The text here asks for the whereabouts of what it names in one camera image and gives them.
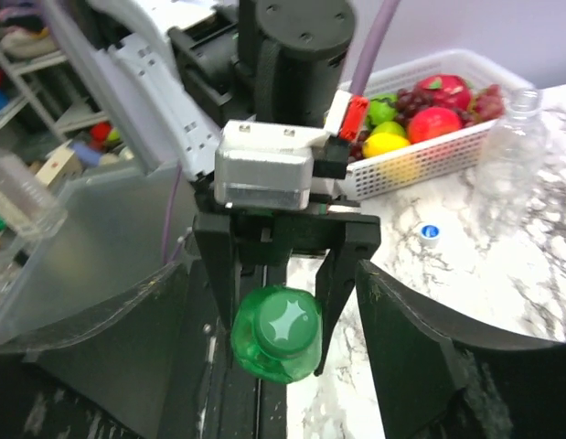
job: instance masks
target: white wall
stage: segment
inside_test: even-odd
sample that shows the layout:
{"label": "white wall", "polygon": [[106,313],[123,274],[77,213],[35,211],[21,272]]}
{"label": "white wall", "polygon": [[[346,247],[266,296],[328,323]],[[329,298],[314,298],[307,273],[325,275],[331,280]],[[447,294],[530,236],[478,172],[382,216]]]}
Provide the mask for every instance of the white wall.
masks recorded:
{"label": "white wall", "polygon": [[[353,72],[380,0],[350,0],[358,30]],[[468,48],[540,88],[566,83],[566,0],[402,0],[375,70],[446,48]]]}

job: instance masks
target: screw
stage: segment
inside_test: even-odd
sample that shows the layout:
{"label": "screw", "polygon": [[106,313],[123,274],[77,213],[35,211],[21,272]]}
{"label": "screw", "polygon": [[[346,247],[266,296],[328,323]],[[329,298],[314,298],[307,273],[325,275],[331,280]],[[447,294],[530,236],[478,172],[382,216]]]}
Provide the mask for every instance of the screw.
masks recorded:
{"label": "screw", "polygon": [[301,34],[301,36],[299,38],[303,42],[308,43],[313,39],[313,35],[311,35],[309,32],[304,32],[303,34]]}

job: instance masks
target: empty water bottle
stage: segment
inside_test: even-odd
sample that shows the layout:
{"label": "empty water bottle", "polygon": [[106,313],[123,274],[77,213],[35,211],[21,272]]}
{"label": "empty water bottle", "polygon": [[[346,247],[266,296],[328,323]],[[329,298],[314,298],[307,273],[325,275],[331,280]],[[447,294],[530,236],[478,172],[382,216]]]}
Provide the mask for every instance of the empty water bottle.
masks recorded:
{"label": "empty water bottle", "polygon": [[67,211],[20,158],[3,150],[0,150],[0,218],[27,241],[51,238],[67,218]]}
{"label": "empty water bottle", "polygon": [[547,152],[549,135],[540,113],[540,91],[517,90],[484,141],[472,200],[475,225],[482,235],[511,236],[524,219]]}

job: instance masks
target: red apple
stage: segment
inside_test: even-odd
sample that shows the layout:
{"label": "red apple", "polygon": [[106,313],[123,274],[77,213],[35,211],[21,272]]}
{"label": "red apple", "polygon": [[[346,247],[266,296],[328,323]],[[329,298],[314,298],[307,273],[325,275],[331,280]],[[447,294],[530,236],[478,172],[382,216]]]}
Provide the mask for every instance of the red apple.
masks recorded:
{"label": "red apple", "polygon": [[462,121],[453,110],[431,107],[418,112],[409,122],[407,135],[412,144],[434,139],[462,129]]}
{"label": "red apple", "polygon": [[455,75],[433,75],[418,82],[414,88],[431,95],[433,105],[440,107],[465,111],[472,101],[472,91],[467,82]]}

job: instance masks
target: clear plastic bottle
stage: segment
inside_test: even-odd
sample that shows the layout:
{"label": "clear plastic bottle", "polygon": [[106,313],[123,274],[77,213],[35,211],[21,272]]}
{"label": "clear plastic bottle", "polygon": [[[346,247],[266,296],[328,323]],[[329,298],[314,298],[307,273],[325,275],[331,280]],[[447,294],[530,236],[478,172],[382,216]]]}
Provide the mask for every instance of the clear plastic bottle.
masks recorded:
{"label": "clear plastic bottle", "polygon": [[524,218],[548,147],[540,113],[540,91],[517,90],[484,141],[471,207],[481,235],[512,236]]}
{"label": "clear plastic bottle", "polygon": [[28,241],[50,238],[67,211],[14,154],[0,150],[0,218]]}
{"label": "clear plastic bottle", "polygon": [[18,275],[20,266],[16,262],[0,264],[0,301],[8,294]]}
{"label": "clear plastic bottle", "polygon": [[306,291],[266,286],[248,294],[231,331],[234,357],[252,375],[302,380],[321,361],[321,306]]}

